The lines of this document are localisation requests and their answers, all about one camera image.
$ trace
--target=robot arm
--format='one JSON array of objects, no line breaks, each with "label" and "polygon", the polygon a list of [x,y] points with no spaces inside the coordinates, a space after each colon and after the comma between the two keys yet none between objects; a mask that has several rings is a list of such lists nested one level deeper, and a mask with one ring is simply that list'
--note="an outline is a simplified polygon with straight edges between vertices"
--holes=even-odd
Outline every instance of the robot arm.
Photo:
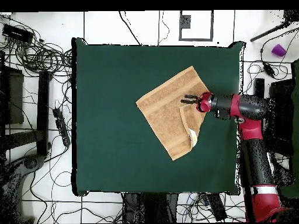
[{"label": "robot arm", "polygon": [[286,209],[280,206],[276,186],[262,135],[262,120],[267,114],[267,102],[251,95],[215,95],[206,92],[194,98],[197,110],[213,112],[216,118],[234,117],[241,138],[241,183],[247,222],[276,221],[272,216]]}]

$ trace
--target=black tripod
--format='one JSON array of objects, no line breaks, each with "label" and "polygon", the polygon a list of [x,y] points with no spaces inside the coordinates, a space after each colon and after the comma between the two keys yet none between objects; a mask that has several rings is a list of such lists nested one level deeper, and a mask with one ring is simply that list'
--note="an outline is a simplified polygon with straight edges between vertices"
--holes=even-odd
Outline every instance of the black tripod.
[{"label": "black tripod", "polygon": [[258,40],[270,33],[273,33],[279,29],[283,29],[289,25],[291,25],[292,22],[299,22],[299,10],[284,10],[283,12],[283,17],[285,18],[285,21],[281,24],[281,25],[278,25],[252,39],[250,39],[251,42],[255,41],[255,40]]}]

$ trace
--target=black border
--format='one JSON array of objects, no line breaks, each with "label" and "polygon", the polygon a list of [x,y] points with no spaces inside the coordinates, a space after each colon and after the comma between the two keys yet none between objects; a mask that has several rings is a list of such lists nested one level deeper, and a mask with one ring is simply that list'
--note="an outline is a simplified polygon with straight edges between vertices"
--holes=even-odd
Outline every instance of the black border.
[{"label": "black border", "polygon": [[[183,11],[180,10],[180,20],[183,16]],[[179,27],[179,41],[209,41],[212,42],[214,37],[214,11],[211,10],[211,29],[210,29],[210,38],[182,38],[182,26]]]}]

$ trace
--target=black stand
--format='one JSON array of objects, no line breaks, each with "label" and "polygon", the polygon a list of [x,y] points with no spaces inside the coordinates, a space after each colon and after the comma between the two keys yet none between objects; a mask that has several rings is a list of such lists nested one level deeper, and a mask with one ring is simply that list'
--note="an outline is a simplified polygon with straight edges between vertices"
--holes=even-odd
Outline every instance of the black stand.
[{"label": "black stand", "polygon": [[[21,211],[21,189],[23,178],[44,164],[48,143],[48,89],[50,74],[39,73],[39,100],[37,104],[37,131],[27,131],[5,135],[7,112],[17,107],[10,101],[9,69],[5,66],[5,53],[0,51],[0,224],[33,223],[34,219],[24,220]],[[6,151],[25,144],[36,142],[37,154],[22,157],[6,163]]]},{"label": "black stand", "polygon": [[253,42],[253,41],[258,40],[258,39],[260,39],[270,33],[273,33],[279,29],[283,29],[283,28],[289,26],[292,22],[298,22],[299,21],[299,11],[298,10],[284,10],[283,17],[285,18],[284,23],[250,39],[250,41]]}]

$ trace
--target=power strip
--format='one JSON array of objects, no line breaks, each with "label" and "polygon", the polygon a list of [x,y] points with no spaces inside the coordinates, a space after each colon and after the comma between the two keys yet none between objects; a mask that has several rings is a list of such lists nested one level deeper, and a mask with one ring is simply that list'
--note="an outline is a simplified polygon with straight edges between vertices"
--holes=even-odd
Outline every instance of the power strip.
[{"label": "power strip", "polygon": [[63,114],[60,111],[60,109],[55,108],[55,109],[53,109],[53,115],[54,115],[54,118],[56,118],[56,121],[55,121],[56,127],[59,131],[59,134],[62,137],[63,145],[65,147],[69,147],[71,144],[71,140],[69,139],[69,136],[68,136],[67,125],[65,124]]}]

